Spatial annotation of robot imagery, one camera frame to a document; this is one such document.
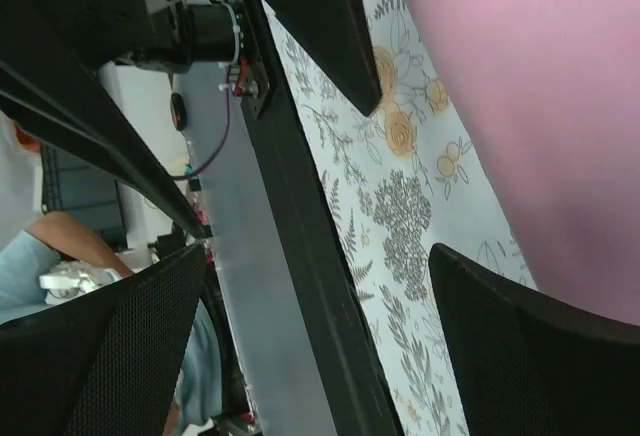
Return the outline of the pink t shirt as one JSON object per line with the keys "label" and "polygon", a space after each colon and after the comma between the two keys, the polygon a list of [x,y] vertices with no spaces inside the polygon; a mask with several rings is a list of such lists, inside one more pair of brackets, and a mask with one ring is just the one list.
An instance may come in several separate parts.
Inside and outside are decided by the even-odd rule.
{"label": "pink t shirt", "polygon": [[537,288],[639,320],[639,0],[405,0]]}

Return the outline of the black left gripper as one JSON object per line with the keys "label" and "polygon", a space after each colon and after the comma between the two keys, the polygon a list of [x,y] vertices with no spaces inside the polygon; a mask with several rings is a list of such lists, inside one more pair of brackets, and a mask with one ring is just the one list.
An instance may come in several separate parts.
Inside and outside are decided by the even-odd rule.
{"label": "black left gripper", "polygon": [[196,213],[96,74],[110,62],[167,74],[213,62],[229,68],[226,88],[258,116],[270,81],[254,15],[252,0],[1,0],[1,108],[202,239]]}

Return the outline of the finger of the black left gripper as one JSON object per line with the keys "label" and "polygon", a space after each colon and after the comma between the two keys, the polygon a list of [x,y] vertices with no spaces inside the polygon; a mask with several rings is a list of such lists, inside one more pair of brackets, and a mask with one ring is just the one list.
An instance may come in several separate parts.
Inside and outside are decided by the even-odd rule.
{"label": "finger of the black left gripper", "polygon": [[341,93],[363,115],[382,98],[362,0],[264,0]]}

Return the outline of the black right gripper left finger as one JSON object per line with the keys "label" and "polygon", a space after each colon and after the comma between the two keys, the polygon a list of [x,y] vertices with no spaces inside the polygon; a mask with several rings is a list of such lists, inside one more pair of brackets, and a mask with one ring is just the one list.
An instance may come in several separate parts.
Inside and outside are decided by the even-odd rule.
{"label": "black right gripper left finger", "polygon": [[2,434],[162,434],[205,274],[193,244],[3,324]]}

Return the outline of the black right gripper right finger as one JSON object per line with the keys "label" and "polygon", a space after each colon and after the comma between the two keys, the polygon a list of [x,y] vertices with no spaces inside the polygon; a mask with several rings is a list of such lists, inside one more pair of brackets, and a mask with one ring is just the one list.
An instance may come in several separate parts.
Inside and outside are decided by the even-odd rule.
{"label": "black right gripper right finger", "polygon": [[472,435],[636,435],[639,329],[500,276],[444,244],[429,274]]}

